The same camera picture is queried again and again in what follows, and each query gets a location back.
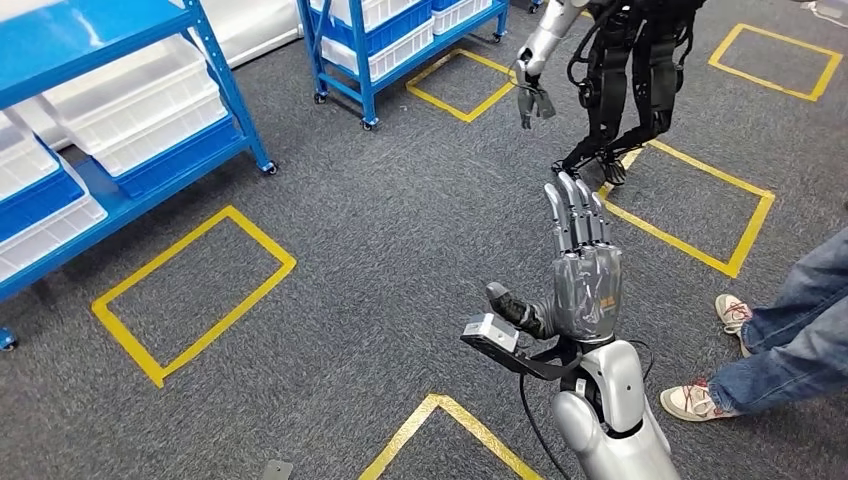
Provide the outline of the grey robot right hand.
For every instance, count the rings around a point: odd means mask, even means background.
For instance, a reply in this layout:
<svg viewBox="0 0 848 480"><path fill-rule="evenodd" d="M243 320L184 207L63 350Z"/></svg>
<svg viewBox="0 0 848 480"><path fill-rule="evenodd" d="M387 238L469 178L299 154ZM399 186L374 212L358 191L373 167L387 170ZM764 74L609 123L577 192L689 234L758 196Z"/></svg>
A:
<svg viewBox="0 0 848 480"><path fill-rule="evenodd" d="M580 177L565 171L544 191L556 246L552 296L522 300L491 282L485 287L491 311L536 339L603 343L614 336L623 279L622 251L611 241L603 202Z"/></svg>

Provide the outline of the grey humanoid robot hand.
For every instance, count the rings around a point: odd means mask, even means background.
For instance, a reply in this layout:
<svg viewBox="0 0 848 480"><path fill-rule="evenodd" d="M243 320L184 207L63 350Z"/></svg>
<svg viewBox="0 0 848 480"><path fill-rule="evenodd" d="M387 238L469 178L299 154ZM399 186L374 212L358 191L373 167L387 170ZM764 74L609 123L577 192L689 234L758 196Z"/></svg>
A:
<svg viewBox="0 0 848 480"><path fill-rule="evenodd" d="M515 73L521 128L529 130L532 127L533 117L542 120L554 117L556 110L548 92L540 85L541 75L533 74L529 69L529 63L525 60L516 61Z"/></svg>

